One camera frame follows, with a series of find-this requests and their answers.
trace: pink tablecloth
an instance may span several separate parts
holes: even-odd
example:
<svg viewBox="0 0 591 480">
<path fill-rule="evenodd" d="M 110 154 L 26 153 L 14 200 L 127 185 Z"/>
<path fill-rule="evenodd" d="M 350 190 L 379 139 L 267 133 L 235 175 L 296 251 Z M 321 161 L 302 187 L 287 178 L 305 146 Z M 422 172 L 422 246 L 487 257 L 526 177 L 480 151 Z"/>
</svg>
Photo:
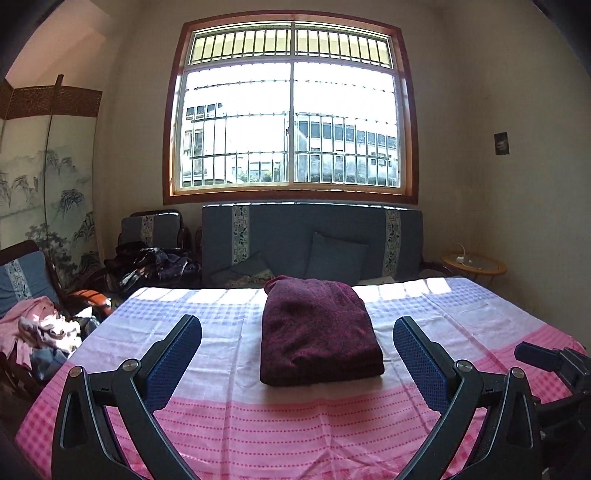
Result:
<svg viewBox="0 0 591 480">
<path fill-rule="evenodd" d="M 454 359 L 480 370 L 523 368 L 548 402 L 569 394 L 553 374 L 520 364 L 515 345 L 583 351 L 569 335 L 463 278 L 355 287 L 384 352 L 385 374 L 354 382 L 273 388 L 259 381 L 262 290 L 140 290 L 98 328 L 42 392 L 17 442 L 51 477 L 51 440 L 68 370 L 107 371 L 140 358 L 185 313 L 203 324 L 203 342 L 168 406 L 155 416 L 190 467 L 208 479 L 393 478 L 439 414 L 427 408 L 392 342 L 392 327 L 412 316 Z M 149 476 L 115 409 L 113 426 L 130 465 Z M 482 423 L 475 420 L 450 465 L 461 469 Z"/>
</svg>

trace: round wooden table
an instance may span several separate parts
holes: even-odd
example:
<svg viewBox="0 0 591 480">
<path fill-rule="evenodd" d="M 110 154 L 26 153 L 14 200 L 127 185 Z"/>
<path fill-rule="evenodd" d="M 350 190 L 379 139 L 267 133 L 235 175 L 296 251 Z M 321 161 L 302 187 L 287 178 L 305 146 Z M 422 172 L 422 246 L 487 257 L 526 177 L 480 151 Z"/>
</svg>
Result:
<svg viewBox="0 0 591 480">
<path fill-rule="evenodd" d="M 462 262 L 458 262 L 458 257 L 464 257 Z M 488 277 L 486 288 L 491 286 L 493 278 L 507 272 L 506 265 L 492 257 L 477 254 L 474 252 L 464 253 L 461 250 L 448 250 L 441 255 L 441 261 L 449 267 L 459 270 L 465 277 L 478 282 L 480 276 Z"/>
</svg>

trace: wooden window frame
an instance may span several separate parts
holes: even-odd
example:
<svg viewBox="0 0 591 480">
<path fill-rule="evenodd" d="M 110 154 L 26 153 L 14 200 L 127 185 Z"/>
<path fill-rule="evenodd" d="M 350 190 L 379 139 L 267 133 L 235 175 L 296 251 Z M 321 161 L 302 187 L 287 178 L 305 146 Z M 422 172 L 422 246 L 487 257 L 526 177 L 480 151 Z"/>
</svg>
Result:
<svg viewBox="0 0 591 480">
<path fill-rule="evenodd" d="M 303 183 L 285 186 L 236 186 L 207 189 L 202 192 L 187 190 L 174 191 L 174 155 L 175 135 L 172 134 L 173 115 L 175 111 L 175 95 L 179 90 L 184 73 L 187 51 L 191 34 L 196 30 L 220 27 L 233 23 L 261 21 L 320 22 L 338 24 L 345 27 L 369 30 L 390 37 L 393 56 L 397 65 L 397 75 L 401 87 L 402 122 L 404 126 L 405 167 L 404 185 L 400 190 L 391 192 L 391 187 L 366 186 L 356 184 Z M 347 15 L 336 15 L 325 12 L 266 10 L 252 11 L 216 17 L 204 18 L 183 25 L 174 54 L 173 68 L 168 83 L 166 111 L 164 117 L 163 137 L 163 204 L 207 202 L 249 202 L 256 200 L 333 200 L 378 203 L 418 204 L 418 132 L 417 113 L 414 103 L 413 80 L 402 31 L 381 22 L 366 20 Z"/>
</svg>

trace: maroon folded garment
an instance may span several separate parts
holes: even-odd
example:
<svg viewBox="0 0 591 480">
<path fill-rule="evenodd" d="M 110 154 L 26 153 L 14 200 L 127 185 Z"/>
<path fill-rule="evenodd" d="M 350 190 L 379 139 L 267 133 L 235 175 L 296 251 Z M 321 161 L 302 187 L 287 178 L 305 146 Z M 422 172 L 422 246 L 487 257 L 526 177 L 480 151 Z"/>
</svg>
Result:
<svg viewBox="0 0 591 480">
<path fill-rule="evenodd" d="M 287 387 L 384 373 L 371 319 L 351 287 L 282 275 L 265 292 L 261 382 Z"/>
</svg>

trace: silver bolt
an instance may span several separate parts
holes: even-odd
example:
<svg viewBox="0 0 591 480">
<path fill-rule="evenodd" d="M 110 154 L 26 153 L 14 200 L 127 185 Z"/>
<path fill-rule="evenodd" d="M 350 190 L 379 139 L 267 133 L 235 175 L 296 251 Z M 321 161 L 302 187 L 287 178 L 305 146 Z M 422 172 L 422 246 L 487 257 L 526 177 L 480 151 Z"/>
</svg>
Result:
<svg viewBox="0 0 591 480">
<path fill-rule="evenodd" d="M 456 363 L 456 367 L 460 372 L 468 373 L 472 371 L 472 364 L 468 360 L 460 360 Z"/>
<path fill-rule="evenodd" d="M 515 378 L 523 378 L 525 377 L 525 372 L 519 368 L 519 367 L 515 367 L 511 369 L 511 373 L 513 374 L 513 376 Z"/>
<path fill-rule="evenodd" d="M 126 360 L 123 362 L 123 370 L 126 372 L 132 372 L 138 368 L 138 361 L 134 359 Z"/>
<path fill-rule="evenodd" d="M 70 376 L 72 378 L 78 377 L 82 373 L 82 367 L 74 367 L 70 370 Z"/>
</svg>

